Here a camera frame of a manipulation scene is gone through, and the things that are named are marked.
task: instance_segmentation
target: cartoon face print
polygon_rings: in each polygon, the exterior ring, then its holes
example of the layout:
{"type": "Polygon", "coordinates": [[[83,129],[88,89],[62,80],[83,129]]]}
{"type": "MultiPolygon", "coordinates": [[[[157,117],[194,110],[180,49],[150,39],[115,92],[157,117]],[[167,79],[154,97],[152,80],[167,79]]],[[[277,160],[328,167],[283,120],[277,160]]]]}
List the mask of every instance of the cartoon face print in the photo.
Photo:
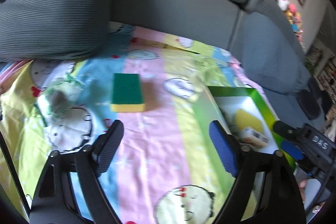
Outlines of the cartoon face print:
{"type": "Polygon", "coordinates": [[[232,77],[232,82],[236,87],[239,88],[251,88],[251,86],[247,82],[241,82],[237,76],[232,77]]]}
{"type": "Polygon", "coordinates": [[[120,22],[109,21],[109,33],[118,33],[124,24],[120,22]]]}
{"type": "Polygon", "coordinates": [[[220,51],[221,55],[224,56],[224,57],[230,57],[231,56],[231,53],[228,52],[227,50],[224,50],[224,49],[220,48],[219,51],[220,51]]]}
{"type": "Polygon", "coordinates": [[[189,99],[196,94],[193,83],[183,78],[170,78],[162,86],[165,91],[183,99],[189,99]]]}
{"type": "Polygon", "coordinates": [[[128,52],[128,58],[131,59],[142,59],[142,60],[151,60],[159,58],[159,55],[155,52],[148,50],[132,50],[128,52]]]}
{"type": "Polygon", "coordinates": [[[35,86],[42,87],[48,75],[60,64],[58,60],[36,59],[30,66],[31,79],[35,86]]]}
{"type": "Polygon", "coordinates": [[[203,224],[213,217],[214,193],[194,185],[174,188],[157,203],[157,224],[203,224]]]}
{"type": "Polygon", "coordinates": [[[69,66],[68,66],[68,69],[67,69],[67,73],[73,72],[74,69],[75,69],[75,66],[76,66],[75,62],[70,63],[69,66]]]}
{"type": "Polygon", "coordinates": [[[185,37],[178,37],[176,42],[178,42],[184,48],[190,48],[194,45],[194,41],[192,39],[185,37]]]}
{"type": "Polygon", "coordinates": [[[76,152],[91,138],[92,118],[87,110],[76,107],[68,110],[62,119],[45,128],[45,137],[53,150],[61,153],[76,152]]]}

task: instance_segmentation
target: open box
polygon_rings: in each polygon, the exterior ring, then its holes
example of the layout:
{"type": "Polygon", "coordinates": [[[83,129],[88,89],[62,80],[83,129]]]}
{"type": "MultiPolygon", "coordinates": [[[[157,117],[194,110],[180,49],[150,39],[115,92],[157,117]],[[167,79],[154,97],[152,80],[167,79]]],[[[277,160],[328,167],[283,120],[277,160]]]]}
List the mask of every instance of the open box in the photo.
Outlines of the open box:
{"type": "MultiPolygon", "coordinates": [[[[219,179],[224,178],[222,172],[225,171],[223,170],[221,160],[209,137],[209,124],[213,120],[218,120],[224,130],[228,134],[231,134],[230,128],[228,127],[222,112],[225,112],[227,117],[232,118],[240,108],[261,121],[263,128],[263,132],[261,133],[269,139],[268,146],[258,150],[259,152],[272,154],[274,151],[278,150],[278,147],[283,141],[282,137],[273,133],[273,124],[277,119],[256,89],[222,86],[206,87],[199,96],[197,102],[194,103],[193,110],[202,131],[209,158],[216,169],[219,179]]],[[[296,166],[293,158],[286,153],[285,155],[294,170],[296,166]]],[[[262,178],[263,174],[256,174],[254,185],[254,193],[256,197],[260,194],[263,182],[262,178]]]]}

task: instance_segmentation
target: screw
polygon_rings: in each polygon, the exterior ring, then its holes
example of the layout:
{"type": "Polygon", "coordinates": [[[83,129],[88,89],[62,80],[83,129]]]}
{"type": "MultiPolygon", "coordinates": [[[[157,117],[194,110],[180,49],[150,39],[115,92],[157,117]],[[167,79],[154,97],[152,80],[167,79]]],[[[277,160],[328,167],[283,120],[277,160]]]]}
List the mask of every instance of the screw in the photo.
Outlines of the screw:
{"type": "Polygon", "coordinates": [[[92,149],[91,145],[87,144],[87,145],[84,145],[83,148],[82,148],[82,151],[83,152],[88,152],[92,149]]]}
{"type": "Polygon", "coordinates": [[[251,148],[248,145],[243,145],[241,147],[241,150],[243,150],[244,152],[249,152],[251,150],[251,148]]]}
{"type": "Polygon", "coordinates": [[[275,155],[277,155],[278,157],[282,157],[284,154],[280,150],[277,150],[275,151],[275,155]]]}
{"type": "Polygon", "coordinates": [[[51,151],[50,152],[50,157],[56,157],[56,156],[58,156],[59,155],[59,151],[58,150],[53,150],[53,151],[51,151]]]}

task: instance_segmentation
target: gray pillow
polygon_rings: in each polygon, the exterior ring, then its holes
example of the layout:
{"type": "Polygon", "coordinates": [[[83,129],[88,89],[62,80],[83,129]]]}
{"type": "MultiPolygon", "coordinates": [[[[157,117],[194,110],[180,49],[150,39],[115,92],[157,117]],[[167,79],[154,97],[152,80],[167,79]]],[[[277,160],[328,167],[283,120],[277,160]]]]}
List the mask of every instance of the gray pillow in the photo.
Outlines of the gray pillow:
{"type": "Polygon", "coordinates": [[[105,42],[111,0],[6,0],[0,62],[93,55],[105,42]]]}

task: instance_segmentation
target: yellow sponge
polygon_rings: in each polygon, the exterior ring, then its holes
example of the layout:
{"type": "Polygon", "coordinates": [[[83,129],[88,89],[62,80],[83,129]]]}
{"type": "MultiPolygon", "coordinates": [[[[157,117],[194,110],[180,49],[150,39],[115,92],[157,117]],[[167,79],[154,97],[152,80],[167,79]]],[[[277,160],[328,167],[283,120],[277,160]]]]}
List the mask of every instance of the yellow sponge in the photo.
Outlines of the yellow sponge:
{"type": "Polygon", "coordinates": [[[241,108],[236,112],[235,123],[239,131],[250,127],[259,133],[263,133],[263,123],[257,117],[241,108]]]}
{"type": "Polygon", "coordinates": [[[114,74],[111,109],[114,112],[145,111],[145,103],[138,74],[114,74]]]}

